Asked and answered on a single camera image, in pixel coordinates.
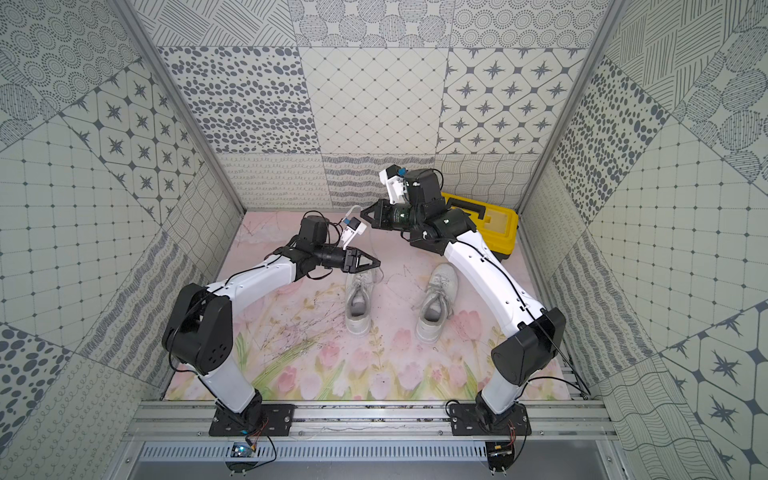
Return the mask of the white sneaker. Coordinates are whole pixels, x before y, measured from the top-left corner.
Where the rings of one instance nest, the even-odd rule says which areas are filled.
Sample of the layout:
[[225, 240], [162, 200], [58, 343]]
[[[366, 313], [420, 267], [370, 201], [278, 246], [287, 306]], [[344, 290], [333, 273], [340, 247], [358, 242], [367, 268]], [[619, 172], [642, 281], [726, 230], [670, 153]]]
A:
[[419, 310], [416, 336], [425, 343], [435, 343], [447, 320], [453, 315], [459, 279], [450, 263], [438, 265], [432, 272]]
[[[353, 205], [343, 218], [354, 217], [352, 213], [355, 209], [362, 209], [362, 207]], [[351, 334], [360, 336], [370, 330], [373, 288], [382, 275], [379, 267], [358, 274], [350, 274], [347, 277], [344, 315], [346, 328]]]

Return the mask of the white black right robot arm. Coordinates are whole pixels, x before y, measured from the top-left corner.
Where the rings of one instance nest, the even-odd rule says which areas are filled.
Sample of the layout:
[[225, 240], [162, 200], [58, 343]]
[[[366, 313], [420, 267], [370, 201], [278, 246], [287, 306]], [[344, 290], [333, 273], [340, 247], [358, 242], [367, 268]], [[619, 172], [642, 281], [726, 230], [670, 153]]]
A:
[[363, 209], [362, 218], [374, 229], [405, 232], [411, 246], [443, 256], [474, 287], [505, 336], [491, 351], [494, 371], [476, 396], [476, 423], [488, 434], [530, 434], [518, 402], [560, 354], [564, 314], [545, 309], [506, 271], [470, 215], [446, 203], [435, 170], [392, 164], [379, 179], [388, 196]]

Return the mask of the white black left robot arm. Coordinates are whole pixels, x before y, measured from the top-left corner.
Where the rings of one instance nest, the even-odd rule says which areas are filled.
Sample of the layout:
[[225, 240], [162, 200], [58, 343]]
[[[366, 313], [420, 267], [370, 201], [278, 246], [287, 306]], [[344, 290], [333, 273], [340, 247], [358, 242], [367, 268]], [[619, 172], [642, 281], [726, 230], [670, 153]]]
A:
[[[263, 397], [246, 380], [233, 353], [235, 317], [269, 293], [309, 277], [317, 267], [357, 274], [380, 266], [380, 261], [350, 245], [366, 230], [356, 217], [338, 226], [320, 213], [306, 215], [287, 244], [265, 259], [226, 280], [206, 286], [190, 283], [179, 292], [170, 314], [162, 346], [177, 373], [194, 374], [216, 400], [209, 434], [242, 434], [248, 440], [271, 424], [262, 411]], [[330, 230], [338, 239], [330, 241]]]

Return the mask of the pink floral table mat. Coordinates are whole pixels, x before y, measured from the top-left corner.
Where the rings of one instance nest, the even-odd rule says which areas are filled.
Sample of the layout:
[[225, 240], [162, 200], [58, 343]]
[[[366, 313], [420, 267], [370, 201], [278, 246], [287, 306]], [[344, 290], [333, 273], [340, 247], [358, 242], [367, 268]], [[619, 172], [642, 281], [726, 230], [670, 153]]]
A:
[[[287, 244], [306, 215], [248, 215], [219, 282]], [[476, 400], [494, 371], [491, 351], [505, 336], [474, 287], [454, 267], [453, 315], [435, 343], [422, 342], [415, 329], [428, 281], [449, 262], [395, 231], [368, 227], [350, 245], [381, 262], [370, 330], [357, 336], [346, 328], [350, 274], [317, 267], [233, 320], [233, 353], [246, 380], [263, 400]]]

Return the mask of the yellow black plastic toolbox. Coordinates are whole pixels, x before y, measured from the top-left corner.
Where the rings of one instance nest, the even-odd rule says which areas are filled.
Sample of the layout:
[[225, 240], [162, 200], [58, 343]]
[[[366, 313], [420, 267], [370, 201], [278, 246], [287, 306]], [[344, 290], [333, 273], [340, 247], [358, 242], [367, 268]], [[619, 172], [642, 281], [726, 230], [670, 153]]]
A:
[[503, 261], [511, 256], [519, 221], [514, 210], [448, 193], [442, 196], [448, 207], [461, 209], [469, 215], [497, 259]]

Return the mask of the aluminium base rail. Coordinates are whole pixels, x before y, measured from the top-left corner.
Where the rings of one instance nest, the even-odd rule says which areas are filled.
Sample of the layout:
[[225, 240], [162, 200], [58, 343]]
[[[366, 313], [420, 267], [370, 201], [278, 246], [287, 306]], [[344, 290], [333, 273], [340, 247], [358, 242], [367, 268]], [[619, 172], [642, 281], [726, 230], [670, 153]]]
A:
[[124, 440], [142, 460], [261, 462], [482, 460], [486, 445], [583, 442], [600, 451], [617, 441], [598, 401], [532, 401], [523, 426], [488, 433], [472, 423], [472, 406], [444, 401], [269, 402], [264, 430], [249, 440], [203, 401], [148, 401]]

